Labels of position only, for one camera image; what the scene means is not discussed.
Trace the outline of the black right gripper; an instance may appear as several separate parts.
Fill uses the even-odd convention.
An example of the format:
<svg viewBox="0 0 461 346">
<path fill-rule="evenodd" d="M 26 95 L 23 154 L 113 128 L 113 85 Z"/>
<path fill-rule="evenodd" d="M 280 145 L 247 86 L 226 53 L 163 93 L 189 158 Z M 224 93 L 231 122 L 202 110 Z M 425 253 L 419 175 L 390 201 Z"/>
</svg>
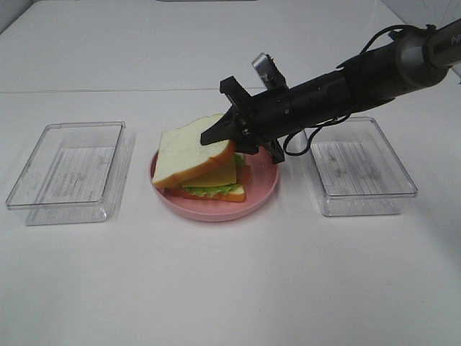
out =
<svg viewBox="0 0 461 346">
<path fill-rule="evenodd" d="M 288 89 L 251 96 L 231 76 L 220 82 L 220 93 L 228 98 L 231 108 L 209 116 L 211 126 L 201 133 L 200 143 L 205 146 L 229 140 L 236 145 L 236 152 L 250 155 L 264 148 L 274 164 L 283 162 L 285 154 L 278 138 L 283 136 L 282 118 L 290 112 Z"/>
</svg>

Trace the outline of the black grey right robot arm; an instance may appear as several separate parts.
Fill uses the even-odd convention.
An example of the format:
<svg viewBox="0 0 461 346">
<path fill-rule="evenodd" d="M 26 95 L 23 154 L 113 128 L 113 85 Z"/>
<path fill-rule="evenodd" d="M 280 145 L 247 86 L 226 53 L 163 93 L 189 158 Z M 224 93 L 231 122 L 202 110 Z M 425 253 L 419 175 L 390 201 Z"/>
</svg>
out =
<svg viewBox="0 0 461 346">
<path fill-rule="evenodd" d="M 262 53 L 253 67 L 266 91 L 251 96 L 234 77 L 220 83 L 230 109 L 200 138 L 202 145 L 232 140 L 236 150 L 257 154 L 264 147 L 273 163 L 284 161 L 287 144 L 306 128 L 318 133 L 393 101 L 403 94 L 432 87 L 460 63 L 460 21 L 441 28 L 393 25 L 373 36 L 389 34 L 391 43 L 361 52 L 335 71 L 292 88 L 272 57 Z"/>
</svg>

